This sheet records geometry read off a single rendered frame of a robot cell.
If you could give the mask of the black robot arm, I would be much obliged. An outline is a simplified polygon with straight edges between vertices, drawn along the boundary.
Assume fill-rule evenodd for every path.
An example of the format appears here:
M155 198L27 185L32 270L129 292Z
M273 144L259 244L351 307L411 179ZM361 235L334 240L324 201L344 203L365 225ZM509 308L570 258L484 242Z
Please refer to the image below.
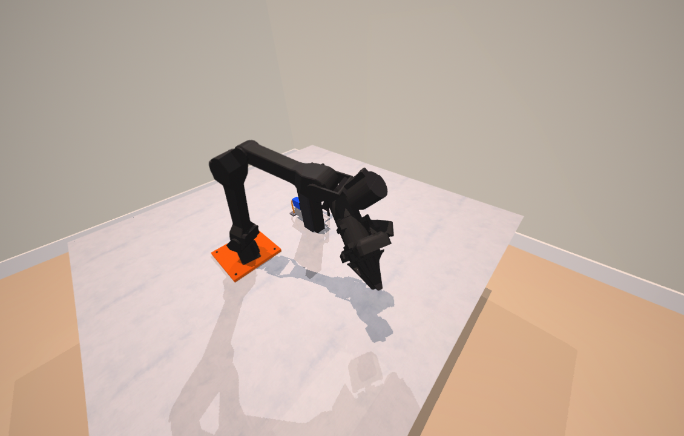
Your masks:
M215 181L223 185L233 225L229 230L229 250L237 252L242 265L261 257L255 241L260 234L258 225L251 222L243 183L248 165L295 185L296 190L314 202L323 202L322 209L330 209L335 223L347 216L360 214L388 195L381 176L362 168L356 176L335 171L318 163L301 163L247 140L235 148L212 158L208 165ZM382 231L393 237L393 222L371 220L364 222L369 235ZM260 255L260 256L259 256Z

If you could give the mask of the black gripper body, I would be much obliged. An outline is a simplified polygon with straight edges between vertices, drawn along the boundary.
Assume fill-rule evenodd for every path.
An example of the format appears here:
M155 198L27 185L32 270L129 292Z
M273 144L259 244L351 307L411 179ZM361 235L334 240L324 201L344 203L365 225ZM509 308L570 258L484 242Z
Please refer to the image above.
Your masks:
M388 234L382 231L369 235L365 221L365 216L354 214L336 223L337 234L340 234L345 245L344 251L340 253L342 264L348 260L353 262L353 260L363 259L367 255L380 251L380 248L392 244Z

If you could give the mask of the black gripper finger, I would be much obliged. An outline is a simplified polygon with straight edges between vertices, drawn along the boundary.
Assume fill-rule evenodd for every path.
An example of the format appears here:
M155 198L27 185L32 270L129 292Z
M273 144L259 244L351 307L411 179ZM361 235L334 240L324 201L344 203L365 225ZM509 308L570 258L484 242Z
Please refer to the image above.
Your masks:
M383 255L384 250L375 252L371 255L363 257L363 259L354 260L354 264L358 266L359 270L369 279L370 283L378 291L383 289L383 280L381 280L381 271L379 266L379 259Z
M358 275L358 276L359 276L359 277L360 277L360 278L361 278L361 279L362 279L362 280L363 280L371 289L375 289L375 287L373 287L373 285L370 283L369 279L367 279L367 277L365 277L365 275L363 274L363 272L362 272L361 270L359 270L358 266L356 266L356 264L354 264L354 260L353 260L353 262L350 262L350 263L347 264L347 265L348 265L348 266L349 266L349 267L350 267L350 268L351 268L351 269L352 269L352 270L353 270L353 271L354 271L354 272L355 272L355 273L356 273L356 274L357 274L357 275Z

